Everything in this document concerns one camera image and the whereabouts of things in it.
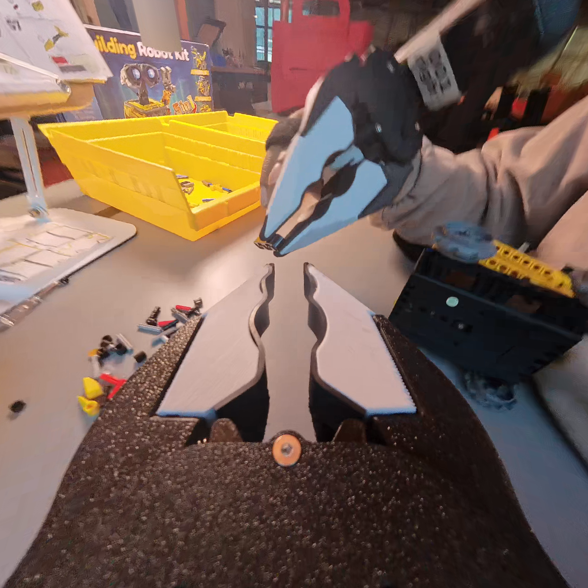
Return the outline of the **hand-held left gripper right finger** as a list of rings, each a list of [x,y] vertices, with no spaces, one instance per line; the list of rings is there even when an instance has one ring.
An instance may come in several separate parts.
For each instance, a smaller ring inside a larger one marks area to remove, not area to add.
[[[311,263],[303,268],[319,386],[364,417],[415,414],[416,405],[375,313]]]

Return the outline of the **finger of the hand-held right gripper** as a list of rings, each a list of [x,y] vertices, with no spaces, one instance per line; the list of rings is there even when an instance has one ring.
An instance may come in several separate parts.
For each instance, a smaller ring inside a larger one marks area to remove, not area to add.
[[[327,159],[347,150],[353,139],[352,114],[336,96],[305,135],[290,143],[266,210],[263,241],[286,236],[285,223],[293,219],[308,186],[321,179]]]
[[[345,192],[336,194],[332,189],[324,196],[305,196],[293,227],[277,230],[280,238],[275,256],[291,254],[353,224],[386,184],[382,167],[364,160],[356,166],[355,177]]]

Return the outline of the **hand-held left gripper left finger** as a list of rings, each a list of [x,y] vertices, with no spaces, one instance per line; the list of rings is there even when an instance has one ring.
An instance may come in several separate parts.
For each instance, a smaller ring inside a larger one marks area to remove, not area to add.
[[[159,403],[159,417],[219,417],[230,401],[259,383],[261,336],[269,326],[275,265],[266,264],[202,316]]]

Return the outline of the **yellow toy brick vehicle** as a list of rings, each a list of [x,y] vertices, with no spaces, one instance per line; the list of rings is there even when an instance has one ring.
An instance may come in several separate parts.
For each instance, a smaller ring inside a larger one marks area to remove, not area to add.
[[[587,308],[569,272],[493,240],[496,255],[475,264],[425,248],[389,320],[466,371],[518,383],[582,340]]]

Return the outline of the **person's right forearm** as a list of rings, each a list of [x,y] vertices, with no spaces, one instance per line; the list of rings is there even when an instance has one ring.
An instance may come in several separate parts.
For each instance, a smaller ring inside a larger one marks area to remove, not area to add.
[[[587,208],[587,97],[546,126],[498,134],[455,154],[423,136],[400,192],[385,191],[374,226],[429,245],[450,222],[484,227],[511,245],[538,245],[568,210]]]

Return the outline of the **white desk stand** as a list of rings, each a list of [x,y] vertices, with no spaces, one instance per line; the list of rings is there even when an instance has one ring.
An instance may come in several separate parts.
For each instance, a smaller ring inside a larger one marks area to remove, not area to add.
[[[1,217],[1,325],[12,326],[75,272],[136,235],[136,227],[48,208],[29,119],[11,118],[27,191],[24,215]]]

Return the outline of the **person's right hand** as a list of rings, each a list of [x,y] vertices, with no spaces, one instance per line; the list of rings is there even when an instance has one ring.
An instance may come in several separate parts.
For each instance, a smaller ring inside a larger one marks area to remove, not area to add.
[[[275,185],[282,170],[286,151],[286,149],[281,148],[279,145],[273,145],[266,151],[259,181],[260,202],[264,209],[267,209],[275,190]]]

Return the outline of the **yellow plastic bin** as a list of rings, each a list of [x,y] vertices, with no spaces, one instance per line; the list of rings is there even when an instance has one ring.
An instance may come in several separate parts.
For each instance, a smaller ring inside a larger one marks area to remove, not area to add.
[[[260,206],[263,158],[173,135],[158,117],[47,123],[40,130],[82,193],[195,241]],[[190,209],[176,174],[232,189]]]
[[[258,157],[265,155],[266,140],[277,123],[258,116],[230,115],[226,111],[169,115],[158,119],[162,129],[173,135]]]

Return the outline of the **scattered small mixed brick parts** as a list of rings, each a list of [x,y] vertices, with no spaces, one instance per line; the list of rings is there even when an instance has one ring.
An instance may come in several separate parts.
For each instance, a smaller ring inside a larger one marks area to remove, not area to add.
[[[221,184],[207,180],[195,180],[184,174],[176,174],[180,188],[187,198],[190,209],[196,209],[204,204],[214,202],[222,195],[231,194],[233,191]]]

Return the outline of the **pile of small brick pins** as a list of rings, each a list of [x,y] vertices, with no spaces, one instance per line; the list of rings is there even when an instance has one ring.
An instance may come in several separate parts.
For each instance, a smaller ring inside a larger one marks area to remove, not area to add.
[[[104,334],[87,354],[89,367],[77,397],[81,410],[90,418],[98,416],[159,348],[171,342],[191,320],[201,317],[203,308],[201,297],[169,308],[156,305],[133,328],[119,327]],[[147,359],[136,364],[134,355],[140,351]]]

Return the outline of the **clear pen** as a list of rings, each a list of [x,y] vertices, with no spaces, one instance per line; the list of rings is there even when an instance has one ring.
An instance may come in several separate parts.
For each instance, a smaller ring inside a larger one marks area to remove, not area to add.
[[[1,332],[4,332],[11,327],[14,327],[18,322],[23,320],[38,306],[40,306],[45,298],[54,290],[60,289],[70,283],[70,277],[65,276],[60,280],[49,283],[46,287],[39,290],[33,296],[14,304],[7,310],[1,312]]]

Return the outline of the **white printed sheet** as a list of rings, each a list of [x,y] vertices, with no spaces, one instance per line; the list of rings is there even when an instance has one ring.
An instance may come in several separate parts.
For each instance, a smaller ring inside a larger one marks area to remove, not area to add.
[[[30,280],[111,239],[102,232],[55,222],[1,231],[1,282]]]

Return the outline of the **beige printed sweatshirt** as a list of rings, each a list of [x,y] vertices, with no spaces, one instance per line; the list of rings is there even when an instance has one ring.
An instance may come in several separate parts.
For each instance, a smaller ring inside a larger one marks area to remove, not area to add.
[[[548,232],[537,253],[556,269],[587,270],[586,194]],[[549,412],[587,463],[587,334],[533,379]]]

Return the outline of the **blue toy kit box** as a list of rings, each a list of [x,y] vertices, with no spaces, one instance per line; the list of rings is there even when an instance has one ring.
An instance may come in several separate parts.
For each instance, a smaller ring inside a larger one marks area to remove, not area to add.
[[[94,87],[85,109],[64,115],[69,122],[189,115],[214,110],[209,45],[181,41],[180,51],[143,42],[139,33],[87,25],[112,72]]]

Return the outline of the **instruction booklet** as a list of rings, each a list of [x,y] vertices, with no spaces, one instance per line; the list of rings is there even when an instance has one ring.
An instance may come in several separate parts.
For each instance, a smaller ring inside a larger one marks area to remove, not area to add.
[[[1,118],[76,111],[112,76],[68,1],[1,1]]]

